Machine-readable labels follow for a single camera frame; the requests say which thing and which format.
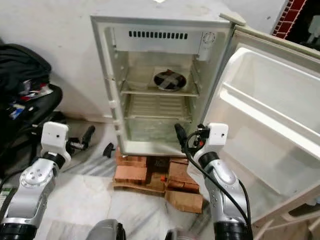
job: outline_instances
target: wooden block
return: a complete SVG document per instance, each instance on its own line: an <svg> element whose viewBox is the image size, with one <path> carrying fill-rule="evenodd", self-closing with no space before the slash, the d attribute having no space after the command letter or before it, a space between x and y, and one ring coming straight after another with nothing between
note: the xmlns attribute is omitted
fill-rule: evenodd
<svg viewBox="0 0 320 240"><path fill-rule="evenodd" d="M168 180L168 185L167 187L169 189L182 189L184 187L185 183L182 181L173 181L173 180Z"/></svg>
<svg viewBox="0 0 320 240"><path fill-rule="evenodd" d="M117 147L115 152L115 163L117 165L145 168L147 166L147 157L146 156L123 156L120 152L119 147Z"/></svg>
<svg viewBox="0 0 320 240"><path fill-rule="evenodd" d="M184 183L183 190L191 193L199 193L199 185L192 183Z"/></svg>
<svg viewBox="0 0 320 240"><path fill-rule="evenodd" d="M177 164L188 164L188 159L181 157L170 157L170 162L174 162Z"/></svg>
<svg viewBox="0 0 320 240"><path fill-rule="evenodd" d="M168 180L167 182L167 189L169 190L179 190L187 193L199 193L199 185L198 184L192 184L192 183L186 183L182 181L173 181Z"/></svg>
<svg viewBox="0 0 320 240"><path fill-rule="evenodd" d="M188 165L183 163L170 162L168 180L183 182L188 184L197 184L188 174Z"/></svg>
<svg viewBox="0 0 320 240"><path fill-rule="evenodd" d="M147 178L146 167L124 166L116 167L114 180L116 182L130 182L144 184Z"/></svg>
<svg viewBox="0 0 320 240"><path fill-rule="evenodd" d="M151 179L149 182L145 184L137 184L132 182L113 182L114 188L132 188L138 189L149 193L165 193L165 183L161 181L161 177L163 176L162 172L152 172Z"/></svg>
<svg viewBox="0 0 320 240"><path fill-rule="evenodd" d="M203 197L200 194L167 190L164 198L180 211L202 213Z"/></svg>

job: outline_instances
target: vent slots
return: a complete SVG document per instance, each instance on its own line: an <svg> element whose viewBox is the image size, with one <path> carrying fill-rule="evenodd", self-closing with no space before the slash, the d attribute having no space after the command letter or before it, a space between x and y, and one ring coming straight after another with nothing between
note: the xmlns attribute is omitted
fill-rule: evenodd
<svg viewBox="0 0 320 240"><path fill-rule="evenodd" d="M188 33L183 32L129 31L128 34L130 38L188 39Z"/></svg>

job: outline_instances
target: white refrigerator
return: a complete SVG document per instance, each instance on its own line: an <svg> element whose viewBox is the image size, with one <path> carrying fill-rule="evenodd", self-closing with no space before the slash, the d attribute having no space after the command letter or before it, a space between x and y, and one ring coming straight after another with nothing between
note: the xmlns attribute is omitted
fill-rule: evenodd
<svg viewBox="0 0 320 240"><path fill-rule="evenodd" d="M175 123L225 123L219 156L244 182L253 223L320 195L319 52L214 0L110 0L91 21L123 154L183 156ZM181 90L157 88L167 69L185 76Z"/></svg>

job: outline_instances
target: cardboard piece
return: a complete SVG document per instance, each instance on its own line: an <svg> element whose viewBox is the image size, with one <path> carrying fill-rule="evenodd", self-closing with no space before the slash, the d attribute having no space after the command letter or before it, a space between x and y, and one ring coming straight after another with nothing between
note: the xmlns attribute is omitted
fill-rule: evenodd
<svg viewBox="0 0 320 240"><path fill-rule="evenodd" d="M180 211L202 213L203 197L200 194L167 190L164 198Z"/></svg>

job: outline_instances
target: black cable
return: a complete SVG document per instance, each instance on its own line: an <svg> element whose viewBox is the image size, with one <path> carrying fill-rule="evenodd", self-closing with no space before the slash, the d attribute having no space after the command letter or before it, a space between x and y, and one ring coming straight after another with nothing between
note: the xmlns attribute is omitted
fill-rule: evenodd
<svg viewBox="0 0 320 240"><path fill-rule="evenodd" d="M20 170L16 170L16 171L13 171L12 173L8 174L7 176L5 176L4 179L3 179L3 180L1 181L1 183L0 183L0 192L1 192L4 184L6 183L6 181L8 181L8 180L9 180L10 178L12 178L14 175L22 173L24 170L25 170L25 168L20 169Z"/></svg>
<svg viewBox="0 0 320 240"><path fill-rule="evenodd" d="M249 232L253 236L252 227L251 227L251 209L250 209L250 202L249 202L248 192L246 190L245 185L242 183L242 181L240 181L240 180L238 180L238 181L239 181L239 184L240 184L240 186L241 186L241 188L243 190L244 197L245 197Z"/></svg>
<svg viewBox="0 0 320 240"><path fill-rule="evenodd" d="M228 199L230 199L230 201L234 204L234 206L239 210L239 212L241 213L242 217L244 218L244 221L248 227L248 230L249 230L249 234L250 234L250 237L251 239L253 239L253 233L252 233L252 228L251 228L251 220L248 219L248 216L250 216L250 213L248 214L248 216L246 215L246 213L244 212L244 210L239 206L239 204L236 202L236 200L213 178L211 177L207 172L205 172L200 166L198 166L198 164L194 161L191 153L189 152L189 140L197 135L198 132L195 131L193 133L191 133L187 140L185 141L185 144L184 144L184 148L183 148L183 151L185 153L185 155L187 156L188 160L203 174L205 175L210 181L212 181L219 189L221 192L223 192L226 197Z"/></svg>

